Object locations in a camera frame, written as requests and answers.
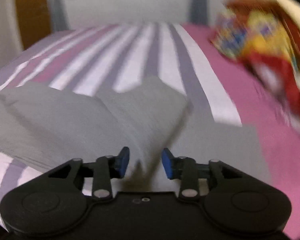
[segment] door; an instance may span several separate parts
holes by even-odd
[[[16,0],[16,12],[24,49],[51,33],[47,0]]]

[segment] red fabric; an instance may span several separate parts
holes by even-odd
[[[264,63],[279,75],[284,83],[284,89],[291,110],[300,116],[300,90],[294,79],[291,64],[281,58],[252,52],[248,56],[251,63]]]

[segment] brown door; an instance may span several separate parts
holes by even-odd
[[[24,49],[51,33],[47,0],[16,0],[16,11]]]

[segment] striped bedsheet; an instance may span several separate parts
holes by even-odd
[[[0,90],[41,82],[93,96],[100,87],[125,92],[156,75],[216,122],[252,124],[272,184],[291,199],[285,232],[300,236],[300,139],[280,105],[240,66],[208,43],[210,29],[151,23],[107,25],[54,34],[0,71]],[[40,172],[0,152],[0,200]]]

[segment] wooden door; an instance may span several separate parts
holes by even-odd
[[[16,0],[16,12],[24,49],[51,33],[47,0]]]

